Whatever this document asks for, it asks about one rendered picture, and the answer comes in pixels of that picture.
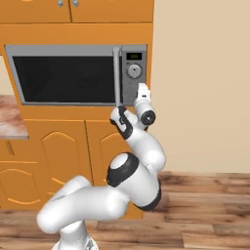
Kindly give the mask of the black glass microwave door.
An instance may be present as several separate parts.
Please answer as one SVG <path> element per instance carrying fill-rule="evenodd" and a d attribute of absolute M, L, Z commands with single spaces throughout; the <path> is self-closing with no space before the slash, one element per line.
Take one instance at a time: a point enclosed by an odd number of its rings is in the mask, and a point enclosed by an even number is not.
<path fill-rule="evenodd" d="M 8 45 L 24 105 L 113 105 L 111 45 Z"/>

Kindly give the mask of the orange drawer front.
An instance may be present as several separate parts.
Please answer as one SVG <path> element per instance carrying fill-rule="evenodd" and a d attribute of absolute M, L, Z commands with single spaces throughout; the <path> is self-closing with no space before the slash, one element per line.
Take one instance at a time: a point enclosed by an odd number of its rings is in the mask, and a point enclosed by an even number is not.
<path fill-rule="evenodd" d="M 0 161 L 36 161 L 30 141 L 9 141 L 12 144 L 15 155 L 8 151 L 5 140 L 0 140 Z"/>

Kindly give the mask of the grey microwave oven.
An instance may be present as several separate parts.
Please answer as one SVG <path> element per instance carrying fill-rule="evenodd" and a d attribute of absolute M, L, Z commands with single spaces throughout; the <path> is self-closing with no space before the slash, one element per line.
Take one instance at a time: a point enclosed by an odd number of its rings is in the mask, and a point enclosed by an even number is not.
<path fill-rule="evenodd" d="M 146 82 L 146 45 L 111 45 L 120 48 L 120 101 L 131 105 L 137 97 L 138 84 Z"/>

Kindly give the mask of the orange plain cupboard door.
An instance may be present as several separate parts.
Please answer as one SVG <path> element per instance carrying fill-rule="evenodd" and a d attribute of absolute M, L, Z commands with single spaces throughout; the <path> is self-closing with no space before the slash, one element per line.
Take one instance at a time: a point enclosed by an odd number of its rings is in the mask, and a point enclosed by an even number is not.
<path fill-rule="evenodd" d="M 154 0 L 70 0 L 73 22 L 152 22 Z"/>
<path fill-rule="evenodd" d="M 0 0 L 0 23 L 70 22 L 68 0 Z"/>

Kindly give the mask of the orange tall cabinet frame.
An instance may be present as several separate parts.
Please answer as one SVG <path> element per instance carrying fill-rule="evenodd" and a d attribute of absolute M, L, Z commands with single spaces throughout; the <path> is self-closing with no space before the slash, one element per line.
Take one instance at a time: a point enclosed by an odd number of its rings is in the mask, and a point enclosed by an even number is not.
<path fill-rule="evenodd" d="M 152 22 L 73 22 L 68 0 L 70 22 L 0 23 L 0 56 L 7 67 L 24 123 L 21 136 L 0 136 L 5 141 L 30 141 L 25 125 L 31 120 L 108 120 L 113 105 L 24 105 L 8 60 L 7 45 L 146 45 L 146 82 L 150 81 Z M 36 161 L 36 148 L 30 142 Z"/>

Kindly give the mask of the orange wide arched cupboard door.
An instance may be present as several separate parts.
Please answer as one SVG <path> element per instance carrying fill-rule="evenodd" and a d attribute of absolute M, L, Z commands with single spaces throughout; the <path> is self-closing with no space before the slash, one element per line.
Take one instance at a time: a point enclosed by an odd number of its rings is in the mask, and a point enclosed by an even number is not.
<path fill-rule="evenodd" d="M 45 183 L 37 162 L 0 161 L 0 208 L 39 210 L 47 201 Z"/>

